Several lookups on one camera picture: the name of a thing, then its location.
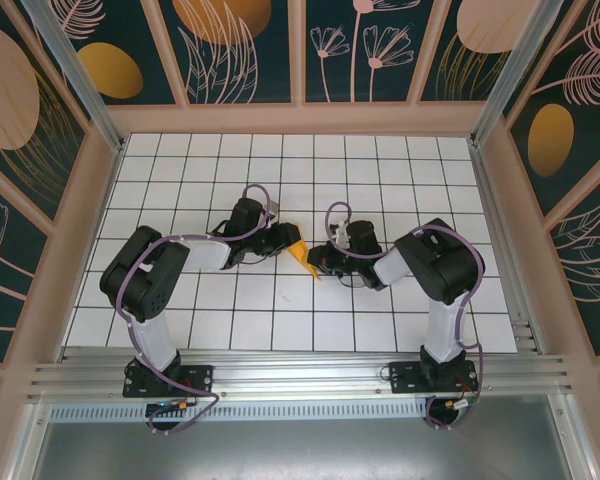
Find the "dark panel pink oval grass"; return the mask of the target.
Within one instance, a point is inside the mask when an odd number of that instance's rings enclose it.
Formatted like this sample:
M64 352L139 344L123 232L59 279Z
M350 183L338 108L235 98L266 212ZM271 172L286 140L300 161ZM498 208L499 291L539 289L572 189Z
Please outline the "dark panel pink oval grass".
M84 135L0 5L0 172L51 220Z

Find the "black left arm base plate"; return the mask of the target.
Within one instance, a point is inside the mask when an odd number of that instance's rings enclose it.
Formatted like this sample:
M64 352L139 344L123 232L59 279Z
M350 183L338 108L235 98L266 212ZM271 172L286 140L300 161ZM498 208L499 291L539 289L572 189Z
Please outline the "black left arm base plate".
M210 392L212 388L213 367L209 365L170 366L164 374L188 388L204 392ZM136 360L125 367L124 375L124 398L171 398L189 395L189 392L159 379L149 368Z

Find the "yellow cloth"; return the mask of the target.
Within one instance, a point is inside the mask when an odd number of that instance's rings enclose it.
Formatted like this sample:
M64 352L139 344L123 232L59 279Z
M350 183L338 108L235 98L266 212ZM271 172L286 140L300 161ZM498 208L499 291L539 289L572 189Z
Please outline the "yellow cloth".
M316 280L320 279L315 266L308 262L309 248L303 239L289 246L286 251Z

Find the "aluminium side rail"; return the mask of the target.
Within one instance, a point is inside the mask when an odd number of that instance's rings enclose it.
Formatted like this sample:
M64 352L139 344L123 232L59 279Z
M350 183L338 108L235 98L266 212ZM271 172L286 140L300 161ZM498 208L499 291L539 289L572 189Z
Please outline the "aluminium side rail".
M469 154L492 239L518 351L524 355L546 355L546 345L530 303L520 265L513 248L504 211L480 149L469 142Z

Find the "grey metal sheet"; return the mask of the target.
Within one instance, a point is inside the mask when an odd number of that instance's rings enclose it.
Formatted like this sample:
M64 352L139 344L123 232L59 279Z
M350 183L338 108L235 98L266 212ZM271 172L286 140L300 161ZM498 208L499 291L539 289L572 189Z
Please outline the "grey metal sheet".
M33 480L589 480L558 434L436 432L416 419L53 424Z

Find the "wide aluminium base rail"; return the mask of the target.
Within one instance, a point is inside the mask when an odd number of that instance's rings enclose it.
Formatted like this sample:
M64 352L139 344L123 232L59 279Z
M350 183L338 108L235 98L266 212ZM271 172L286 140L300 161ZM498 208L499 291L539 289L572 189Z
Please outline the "wide aluminium base rail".
M27 387L38 403L119 402L129 348L71 347L61 362L36 366ZM210 365L213 390L227 401L388 398L386 365L412 361L408 353L196 350L183 363ZM482 392L524 396L571 392L565 364L556 355L487 355Z

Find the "dark panel orange oval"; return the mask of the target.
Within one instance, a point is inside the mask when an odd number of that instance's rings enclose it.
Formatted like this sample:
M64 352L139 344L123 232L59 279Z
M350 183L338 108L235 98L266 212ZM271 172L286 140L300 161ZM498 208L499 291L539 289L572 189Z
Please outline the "dark panel orange oval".
M48 0L107 105L171 105L141 0Z

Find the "aluminium corner post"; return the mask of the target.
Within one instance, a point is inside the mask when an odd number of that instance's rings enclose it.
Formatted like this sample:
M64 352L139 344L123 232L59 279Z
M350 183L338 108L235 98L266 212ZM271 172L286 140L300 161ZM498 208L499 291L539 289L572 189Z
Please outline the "aluminium corner post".
M470 134L479 149L487 139L544 38L555 22L564 0L539 0L491 90Z
M46 0L22 0L22 4L32 22L38 27L59 66L63 68L106 143L115 153L119 153L122 149L123 137L69 38L62 31L51 7Z

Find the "dark panel pink circle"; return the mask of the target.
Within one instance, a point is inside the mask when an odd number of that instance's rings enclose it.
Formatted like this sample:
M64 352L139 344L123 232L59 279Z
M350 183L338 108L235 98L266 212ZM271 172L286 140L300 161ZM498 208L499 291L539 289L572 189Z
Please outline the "dark panel pink circle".
M485 101L537 0L451 0L421 100Z

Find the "dark panel pink flowers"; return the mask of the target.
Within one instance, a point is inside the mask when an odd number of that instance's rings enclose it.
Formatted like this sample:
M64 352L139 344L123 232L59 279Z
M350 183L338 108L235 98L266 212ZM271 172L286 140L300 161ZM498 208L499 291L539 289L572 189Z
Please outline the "dark panel pink flowers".
M306 0L305 101L407 99L434 0Z

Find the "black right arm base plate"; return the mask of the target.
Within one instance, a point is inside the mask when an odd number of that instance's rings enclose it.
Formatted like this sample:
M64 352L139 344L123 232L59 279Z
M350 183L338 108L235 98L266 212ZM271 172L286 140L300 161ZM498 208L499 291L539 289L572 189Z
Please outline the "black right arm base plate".
M451 366L436 366L421 361L392 362L389 380L394 394L461 393L478 389L475 364L463 360Z

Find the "aluminium frame bar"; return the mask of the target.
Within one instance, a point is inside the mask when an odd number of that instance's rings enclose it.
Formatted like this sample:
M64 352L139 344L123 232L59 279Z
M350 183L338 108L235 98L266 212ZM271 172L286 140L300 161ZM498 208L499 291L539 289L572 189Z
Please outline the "aluminium frame bar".
M573 394L548 396L572 480L600 480L592 444Z
M10 480L33 480L51 415L47 404L27 404L16 434Z

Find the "dark panel orange circle feathers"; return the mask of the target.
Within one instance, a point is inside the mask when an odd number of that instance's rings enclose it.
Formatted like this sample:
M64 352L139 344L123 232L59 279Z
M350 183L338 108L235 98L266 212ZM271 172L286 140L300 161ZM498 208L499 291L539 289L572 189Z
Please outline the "dark panel orange circle feathers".
M158 0L191 105L291 101L288 0Z

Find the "dark panel flower outline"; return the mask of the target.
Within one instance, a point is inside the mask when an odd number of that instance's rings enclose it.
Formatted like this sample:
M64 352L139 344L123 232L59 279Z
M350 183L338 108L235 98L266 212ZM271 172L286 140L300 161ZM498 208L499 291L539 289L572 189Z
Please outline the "dark panel flower outline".
M5 361L47 236L0 194L0 363Z

